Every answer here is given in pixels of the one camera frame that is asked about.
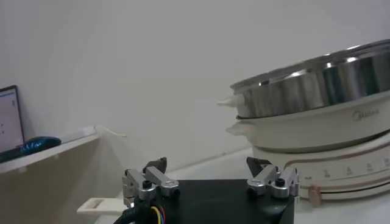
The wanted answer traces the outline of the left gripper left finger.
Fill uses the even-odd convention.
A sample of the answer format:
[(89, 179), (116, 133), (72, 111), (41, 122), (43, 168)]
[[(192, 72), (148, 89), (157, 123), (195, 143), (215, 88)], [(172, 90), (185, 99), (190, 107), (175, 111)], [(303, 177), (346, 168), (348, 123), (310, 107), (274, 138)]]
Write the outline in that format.
[(167, 157), (149, 161), (142, 169), (126, 169), (122, 176), (122, 194), (126, 200), (138, 197), (140, 200), (154, 200), (157, 192), (162, 197), (178, 198), (180, 184), (165, 175)]

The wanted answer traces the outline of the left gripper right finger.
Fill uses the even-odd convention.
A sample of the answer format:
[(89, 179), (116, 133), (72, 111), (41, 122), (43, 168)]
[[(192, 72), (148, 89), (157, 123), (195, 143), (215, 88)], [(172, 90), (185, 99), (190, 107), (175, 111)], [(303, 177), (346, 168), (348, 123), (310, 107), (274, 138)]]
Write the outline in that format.
[(265, 159), (246, 158), (252, 178), (247, 180), (247, 194), (259, 197), (270, 193), (277, 199), (297, 197), (299, 195), (299, 174), (296, 168), (280, 169)]

